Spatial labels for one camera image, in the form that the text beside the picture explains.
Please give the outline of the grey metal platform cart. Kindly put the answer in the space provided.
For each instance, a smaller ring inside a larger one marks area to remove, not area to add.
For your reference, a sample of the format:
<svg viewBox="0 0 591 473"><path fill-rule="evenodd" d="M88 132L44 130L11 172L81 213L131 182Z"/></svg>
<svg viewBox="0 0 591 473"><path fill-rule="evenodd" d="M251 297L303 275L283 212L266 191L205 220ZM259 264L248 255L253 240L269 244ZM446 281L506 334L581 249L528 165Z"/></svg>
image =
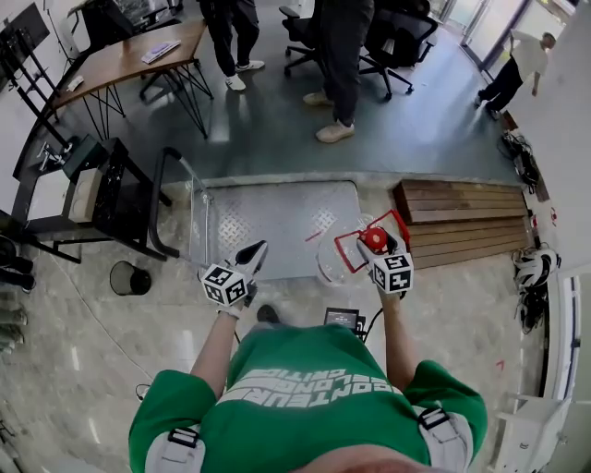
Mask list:
<svg viewBox="0 0 591 473"><path fill-rule="evenodd" d="M169 162L183 166L190 176L188 242L178 249L161 239L159 204L151 214L151 243L164 257L182 259L197 270L232 261L238 250L266 240L268 253L257 279L317 276L316 253L322 235L310 242L305 239L318 231L324 233L336 221L362 215L357 188L351 181L206 188L181 153L166 147L154 169L153 181L161 186Z"/></svg>

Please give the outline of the large glass door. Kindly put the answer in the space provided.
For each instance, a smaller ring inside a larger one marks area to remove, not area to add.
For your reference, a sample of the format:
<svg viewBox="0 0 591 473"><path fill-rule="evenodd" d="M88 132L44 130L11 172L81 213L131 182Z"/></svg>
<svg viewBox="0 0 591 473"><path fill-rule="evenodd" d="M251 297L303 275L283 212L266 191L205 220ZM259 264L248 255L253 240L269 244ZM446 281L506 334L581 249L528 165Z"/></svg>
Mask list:
<svg viewBox="0 0 591 473"><path fill-rule="evenodd" d="M431 14L478 69L494 78L509 59L510 32L559 37L579 0L429 0Z"/></svg>

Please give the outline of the white and black headset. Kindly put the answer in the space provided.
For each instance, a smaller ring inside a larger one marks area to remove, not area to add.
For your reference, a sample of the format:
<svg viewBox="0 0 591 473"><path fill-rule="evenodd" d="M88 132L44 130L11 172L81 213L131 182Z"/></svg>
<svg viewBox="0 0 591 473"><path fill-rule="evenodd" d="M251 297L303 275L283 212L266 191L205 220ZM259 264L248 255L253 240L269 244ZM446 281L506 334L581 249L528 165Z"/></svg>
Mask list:
<svg viewBox="0 0 591 473"><path fill-rule="evenodd" d="M518 289L530 289L545 284L561 267L561 256L554 249L517 250L512 255L515 269L513 280Z"/></svg>

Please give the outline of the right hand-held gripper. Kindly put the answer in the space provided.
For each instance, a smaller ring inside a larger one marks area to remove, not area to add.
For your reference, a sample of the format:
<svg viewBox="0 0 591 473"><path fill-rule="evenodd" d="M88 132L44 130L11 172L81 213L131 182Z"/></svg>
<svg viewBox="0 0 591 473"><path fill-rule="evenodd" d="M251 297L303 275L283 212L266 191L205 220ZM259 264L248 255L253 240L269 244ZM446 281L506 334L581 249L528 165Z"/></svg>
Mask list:
<svg viewBox="0 0 591 473"><path fill-rule="evenodd" d="M403 252L403 239L399 235L387 234L384 251L388 256L380 258L361 238L356 245L371 269L372 281L382 293L396 294L413 288L414 264L411 255Z"/></svg>

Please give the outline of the black mesh waste bin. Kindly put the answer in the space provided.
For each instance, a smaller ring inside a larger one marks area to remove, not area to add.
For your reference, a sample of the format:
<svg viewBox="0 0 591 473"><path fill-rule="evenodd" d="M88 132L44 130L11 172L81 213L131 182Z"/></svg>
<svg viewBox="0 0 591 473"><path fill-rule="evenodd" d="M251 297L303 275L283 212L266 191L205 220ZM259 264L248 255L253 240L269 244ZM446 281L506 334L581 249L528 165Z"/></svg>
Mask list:
<svg viewBox="0 0 591 473"><path fill-rule="evenodd" d="M110 286L118 296L143 296L151 289L151 276L128 261L118 261L110 271Z"/></svg>

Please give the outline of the clear bottle with red handle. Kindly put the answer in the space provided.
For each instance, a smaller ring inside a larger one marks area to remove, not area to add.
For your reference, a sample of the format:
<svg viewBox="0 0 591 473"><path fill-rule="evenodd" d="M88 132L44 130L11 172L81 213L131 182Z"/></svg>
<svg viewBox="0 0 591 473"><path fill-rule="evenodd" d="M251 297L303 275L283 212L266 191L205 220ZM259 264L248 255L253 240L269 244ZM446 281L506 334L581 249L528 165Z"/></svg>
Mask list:
<svg viewBox="0 0 591 473"><path fill-rule="evenodd" d="M328 286L361 284L370 276L371 269L360 254L356 241L361 238L380 258L388 256L384 251L388 233L403 239L403 252L410 250L408 230L394 209L380 217L362 214L349 221L334 222L320 237L316 253L320 281Z"/></svg>

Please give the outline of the brown wooden step platform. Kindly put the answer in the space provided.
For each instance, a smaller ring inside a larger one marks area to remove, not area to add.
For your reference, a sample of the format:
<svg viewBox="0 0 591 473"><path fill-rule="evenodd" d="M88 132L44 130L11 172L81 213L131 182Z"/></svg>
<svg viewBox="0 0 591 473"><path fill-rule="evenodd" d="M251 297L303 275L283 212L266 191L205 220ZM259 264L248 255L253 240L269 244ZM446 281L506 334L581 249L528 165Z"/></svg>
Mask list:
<svg viewBox="0 0 591 473"><path fill-rule="evenodd" d="M392 200L418 270L511 253L533 242L524 194L515 186L404 179Z"/></svg>

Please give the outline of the person's green shirt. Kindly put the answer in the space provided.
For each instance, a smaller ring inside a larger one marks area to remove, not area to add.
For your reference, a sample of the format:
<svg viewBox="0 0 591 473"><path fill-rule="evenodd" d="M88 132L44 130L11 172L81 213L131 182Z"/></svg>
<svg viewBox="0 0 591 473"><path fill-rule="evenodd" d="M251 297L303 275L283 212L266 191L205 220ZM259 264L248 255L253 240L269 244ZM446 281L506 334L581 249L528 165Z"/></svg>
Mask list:
<svg viewBox="0 0 591 473"><path fill-rule="evenodd" d="M164 370L130 427L132 473L144 473L158 436L197 428L202 473L285 473L335 449L391 448L428 464L420 409L441 409L484 441L482 397L433 361L405 389L389 383L364 344L338 325L263 329L235 352L224 394L201 378Z"/></svg>

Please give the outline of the beige box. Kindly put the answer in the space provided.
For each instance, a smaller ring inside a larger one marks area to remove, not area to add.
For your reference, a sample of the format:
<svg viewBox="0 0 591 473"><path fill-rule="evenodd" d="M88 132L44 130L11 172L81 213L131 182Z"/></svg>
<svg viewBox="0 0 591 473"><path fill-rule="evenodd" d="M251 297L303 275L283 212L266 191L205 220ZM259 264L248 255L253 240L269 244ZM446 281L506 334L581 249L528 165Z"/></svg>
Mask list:
<svg viewBox="0 0 591 473"><path fill-rule="evenodd" d="M97 169L81 171L73 194L68 218L75 223L92 220L103 173Z"/></svg>

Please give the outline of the black flat screen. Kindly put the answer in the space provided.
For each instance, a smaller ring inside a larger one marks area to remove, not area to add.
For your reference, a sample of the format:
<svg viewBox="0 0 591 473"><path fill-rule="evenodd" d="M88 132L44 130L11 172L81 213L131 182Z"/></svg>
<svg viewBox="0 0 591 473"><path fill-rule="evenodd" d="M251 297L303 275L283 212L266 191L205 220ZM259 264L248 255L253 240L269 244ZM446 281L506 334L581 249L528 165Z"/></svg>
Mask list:
<svg viewBox="0 0 591 473"><path fill-rule="evenodd" d="M8 70L15 72L30 60L40 68L35 49L49 36L39 8L30 3L13 18L0 24L0 91L9 82Z"/></svg>

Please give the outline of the black screen device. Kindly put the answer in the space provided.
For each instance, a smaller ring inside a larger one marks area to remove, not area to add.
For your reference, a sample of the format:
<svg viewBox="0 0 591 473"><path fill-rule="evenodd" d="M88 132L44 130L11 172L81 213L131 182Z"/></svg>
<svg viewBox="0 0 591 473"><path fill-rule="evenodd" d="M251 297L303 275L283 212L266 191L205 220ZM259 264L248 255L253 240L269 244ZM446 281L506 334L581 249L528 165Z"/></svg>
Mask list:
<svg viewBox="0 0 591 473"><path fill-rule="evenodd" d="M328 307L325 310L324 325L340 325L350 330L362 339L366 336L366 317L358 309L343 309Z"/></svg>

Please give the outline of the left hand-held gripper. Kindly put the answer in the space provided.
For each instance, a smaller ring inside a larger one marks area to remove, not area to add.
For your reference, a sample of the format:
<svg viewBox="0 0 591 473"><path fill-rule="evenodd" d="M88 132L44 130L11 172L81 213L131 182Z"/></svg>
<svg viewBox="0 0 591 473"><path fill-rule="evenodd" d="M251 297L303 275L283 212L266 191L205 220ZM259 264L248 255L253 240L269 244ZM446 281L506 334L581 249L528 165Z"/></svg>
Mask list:
<svg viewBox="0 0 591 473"><path fill-rule="evenodd" d="M200 281L206 298L222 308L248 307L257 294L254 275L268 253L268 242L260 240L235 253L234 265L212 264Z"/></svg>

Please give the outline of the white cabinet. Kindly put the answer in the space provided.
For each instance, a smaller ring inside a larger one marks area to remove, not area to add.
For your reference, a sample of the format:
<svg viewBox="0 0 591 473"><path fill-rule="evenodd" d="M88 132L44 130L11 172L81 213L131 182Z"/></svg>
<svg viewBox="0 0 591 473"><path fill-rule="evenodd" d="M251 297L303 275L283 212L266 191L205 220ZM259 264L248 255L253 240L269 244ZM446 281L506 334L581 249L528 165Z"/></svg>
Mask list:
<svg viewBox="0 0 591 473"><path fill-rule="evenodd" d="M526 394L508 393L513 411L500 412L504 425L492 473L543 473L562 442L562 428L572 403Z"/></svg>

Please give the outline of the brown wooden desk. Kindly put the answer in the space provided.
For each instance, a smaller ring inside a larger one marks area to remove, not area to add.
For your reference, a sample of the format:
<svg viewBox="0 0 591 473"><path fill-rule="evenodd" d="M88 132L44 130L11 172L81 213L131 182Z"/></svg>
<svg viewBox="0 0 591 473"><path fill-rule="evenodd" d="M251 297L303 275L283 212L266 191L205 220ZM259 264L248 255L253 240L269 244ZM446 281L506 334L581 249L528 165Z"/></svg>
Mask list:
<svg viewBox="0 0 591 473"><path fill-rule="evenodd" d="M78 100L85 102L88 98L94 99L98 103L98 114L89 114L90 121L98 139L108 139L109 112L126 115L116 86L143 76L163 76L191 121L207 138L208 132L196 97L196 91L201 91L209 99L213 98L196 57L206 30L205 21L196 19L145 32L104 47L89 55L74 70L76 77L82 77L81 84L73 91L59 91L53 102L54 108L61 109ZM141 57L158 43L173 40L180 40L181 44L169 54L150 65L141 61Z"/></svg>

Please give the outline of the person's left forearm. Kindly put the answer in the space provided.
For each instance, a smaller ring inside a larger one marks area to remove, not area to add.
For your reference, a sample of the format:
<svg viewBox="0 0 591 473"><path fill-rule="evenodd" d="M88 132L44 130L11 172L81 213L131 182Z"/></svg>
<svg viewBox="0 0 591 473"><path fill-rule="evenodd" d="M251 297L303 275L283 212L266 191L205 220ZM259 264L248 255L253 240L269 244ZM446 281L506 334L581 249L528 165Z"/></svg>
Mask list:
<svg viewBox="0 0 591 473"><path fill-rule="evenodd" d="M207 339L190 371L202 379L219 399L227 380L235 341L237 318L227 312L218 313Z"/></svg>

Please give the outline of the purple flat pad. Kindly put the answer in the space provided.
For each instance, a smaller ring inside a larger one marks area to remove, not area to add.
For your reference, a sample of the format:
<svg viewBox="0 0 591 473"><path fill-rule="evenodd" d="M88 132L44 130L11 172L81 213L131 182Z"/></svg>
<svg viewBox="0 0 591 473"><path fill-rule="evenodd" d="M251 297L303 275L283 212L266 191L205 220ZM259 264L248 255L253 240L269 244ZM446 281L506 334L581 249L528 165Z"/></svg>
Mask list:
<svg viewBox="0 0 591 473"><path fill-rule="evenodd" d="M161 42L152 47L146 54L141 57L141 61L150 65L153 62L159 60L161 57L169 54L175 48L181 44L180 40Z"/></svg>

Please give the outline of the black office chair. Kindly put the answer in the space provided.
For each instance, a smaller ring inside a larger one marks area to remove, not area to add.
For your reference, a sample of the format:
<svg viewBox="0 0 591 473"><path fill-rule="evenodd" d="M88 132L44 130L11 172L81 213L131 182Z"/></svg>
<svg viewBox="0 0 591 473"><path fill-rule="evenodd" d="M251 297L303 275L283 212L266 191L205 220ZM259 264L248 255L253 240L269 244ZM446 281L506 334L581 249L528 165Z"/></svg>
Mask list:
<svg viewBox="0 0 591 473"><path fill-rule="evenodd" d="M391 78L407 86L407 95L414 91L412 82L396 71L423 62L434 47L438 22L429 13L429 0L375 1L373 19L364 43L366 53L360 57L360 61L368 66L361 67L359 73L382 77L386 102L392 98Z"/></svg>
<svg viewBox="0 0 591 473"><path fill-rule="evenodd" d="M300 58L284 66L283 73L288 78L294 67L308 62L314 62L322 75L326 75L320 53L320 17L323 0L310 1L313 9L308 17L301 14L302 5L298 6L298 10L294 10L290 6L279 7L279 11L284 16L283 27L288 32L289 41L292 42L286 46L284 55L289 58L293 52L301 54Z"/></svg>

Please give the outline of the white flat board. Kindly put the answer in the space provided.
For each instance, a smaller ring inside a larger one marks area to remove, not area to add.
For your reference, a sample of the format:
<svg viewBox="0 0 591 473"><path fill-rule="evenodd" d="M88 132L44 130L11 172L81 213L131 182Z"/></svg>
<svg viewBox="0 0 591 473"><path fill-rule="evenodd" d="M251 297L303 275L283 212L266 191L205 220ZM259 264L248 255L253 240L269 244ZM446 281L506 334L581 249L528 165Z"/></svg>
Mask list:
<svg viewBox="0 0 591 473"><path fill-rule="evenodd" d="M40 176L31 196L28 219L39 220L61 215L70 180L62 170Z"/></svg>

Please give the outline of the black side table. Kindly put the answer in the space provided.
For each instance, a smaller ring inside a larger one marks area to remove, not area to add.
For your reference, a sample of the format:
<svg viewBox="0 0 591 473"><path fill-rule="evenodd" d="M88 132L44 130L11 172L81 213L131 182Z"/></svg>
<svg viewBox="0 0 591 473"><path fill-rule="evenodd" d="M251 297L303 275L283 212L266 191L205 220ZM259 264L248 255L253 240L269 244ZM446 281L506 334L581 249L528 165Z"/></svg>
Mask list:
<svg viewBox="0 0 591 473"><path fill-rule="evenodd" d="M120 139L99 142L87 136L68 156L55 154L50 146L44 146L41 154L40 163L23 171L11 213L16 227L6 230L5 236L75 264L81 262L81 257L62 251L63 246L117 242L164 261L164 255L149 245L151 214L159 204L171 206L172 202L162 193L161 184L134 163ZM81 171L94 168L103 173L103 178L92 220L72 222L68 215L78 176ZM30 221L28 212L37 179L56 170L62 170L70 180L62 214Z"/></svg>

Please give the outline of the person's right forearm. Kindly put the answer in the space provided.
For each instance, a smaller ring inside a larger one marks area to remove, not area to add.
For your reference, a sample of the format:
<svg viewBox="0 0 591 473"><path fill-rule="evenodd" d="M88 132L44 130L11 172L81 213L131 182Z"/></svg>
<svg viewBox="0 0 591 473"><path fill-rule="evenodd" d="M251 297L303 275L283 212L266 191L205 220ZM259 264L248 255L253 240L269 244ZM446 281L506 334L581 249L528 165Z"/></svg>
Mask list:
<svg viewBox="0 0 591 473"><path fill-rule="evenodd" d="M415 378L419 364L413 345L401 317L401 299L397 294L380 292L384 317L386 374L390 383L405 391Z"/></svg>

